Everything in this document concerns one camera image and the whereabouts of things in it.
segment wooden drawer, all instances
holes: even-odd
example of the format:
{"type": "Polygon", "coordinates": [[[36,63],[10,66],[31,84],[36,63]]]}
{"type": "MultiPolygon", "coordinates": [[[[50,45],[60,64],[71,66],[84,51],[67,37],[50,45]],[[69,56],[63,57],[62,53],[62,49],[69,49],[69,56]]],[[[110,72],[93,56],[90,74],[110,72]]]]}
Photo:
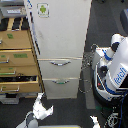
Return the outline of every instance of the wooden drawer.
{"type": "Polygon", "coordinates": [[[36,65],[23,67],[0,67],[0,77],[16,77],[16,76],[34,76],[38,75],[36,65]]]}
{"type": "Polygon", "coordinates": [[[44,79],[48,99],[77,98],[79,79],[44,79]]]}
{"type": "Polygon", "coordinates": [[[28,82],[1,82],[0,93],[40,92],[38,79],[28,82]]]}
{"type": "Polygon", "coordinates": [[[82,59],[38,61],[43,78],[80,77],[82,59]]]}
{"type": "Polygon", "coordinates": [[[31,49],[0,50],[0,66],[35,65],[31,49]]]}
{"type": "Polygon", "coordinates": [[[28,32],[23,31],[1,31],[0,49],[24,49],[31,48],[28,32]]]}

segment open drawer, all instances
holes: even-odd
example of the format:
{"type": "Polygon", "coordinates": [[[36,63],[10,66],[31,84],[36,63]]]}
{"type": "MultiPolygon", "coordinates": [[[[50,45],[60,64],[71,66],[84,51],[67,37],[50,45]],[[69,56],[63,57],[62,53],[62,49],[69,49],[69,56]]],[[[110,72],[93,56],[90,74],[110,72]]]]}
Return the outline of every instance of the open drawer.
{"type": "Polygon", "coordinates": [[[40,92],[38,77],[30,81],[0,82],[0,93],[29,93],[40,92]]]}

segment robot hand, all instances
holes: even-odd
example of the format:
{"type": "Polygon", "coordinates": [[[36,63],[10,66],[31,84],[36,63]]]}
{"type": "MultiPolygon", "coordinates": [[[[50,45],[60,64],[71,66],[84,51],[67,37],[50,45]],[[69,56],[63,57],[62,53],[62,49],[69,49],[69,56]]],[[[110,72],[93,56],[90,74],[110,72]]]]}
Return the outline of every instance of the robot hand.
{"type": "Polygon", "coordinates": [[[43,95],[44,95],[44,93],[38,93],[38,97],[36,98],[36,101],[33,106],[33,113],[34,113],[35,118],[41,119],[41,120],[43,120],[47,116],[53,114],[53,106],[51,108],[49,108],[48,110],[46,110],[43,107],[43,105],[40,101],[40,99],[42,98],[43,95]]]}

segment blue logo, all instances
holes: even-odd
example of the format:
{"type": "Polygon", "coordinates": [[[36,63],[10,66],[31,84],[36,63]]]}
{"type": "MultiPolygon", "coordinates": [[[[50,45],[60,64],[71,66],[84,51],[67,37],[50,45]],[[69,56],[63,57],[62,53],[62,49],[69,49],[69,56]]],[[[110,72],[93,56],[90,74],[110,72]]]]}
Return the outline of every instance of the blue logo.
{"type": "Polygon", "coordinates": [[[120,72],[117,74],[117,77],[114,78],[114,81],[119,85],[123,80],[125,74],[126,74],[126,70],[124,68],[120,68],[120,72]]]}

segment wooden cabinet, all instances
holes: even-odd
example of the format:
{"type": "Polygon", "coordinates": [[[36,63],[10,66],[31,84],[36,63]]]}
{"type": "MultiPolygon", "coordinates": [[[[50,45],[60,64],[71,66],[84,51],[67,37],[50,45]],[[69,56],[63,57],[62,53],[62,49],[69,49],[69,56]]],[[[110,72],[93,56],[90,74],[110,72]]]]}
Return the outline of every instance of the wooden cabinet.
{"type": "Polygon", "coordinates": [[[42,80],[31,35],[21,27],[12,31],[14,20],[10,18],[7,30],[0,31],[0,93],[36,96],[42,91],[42,80]]]}

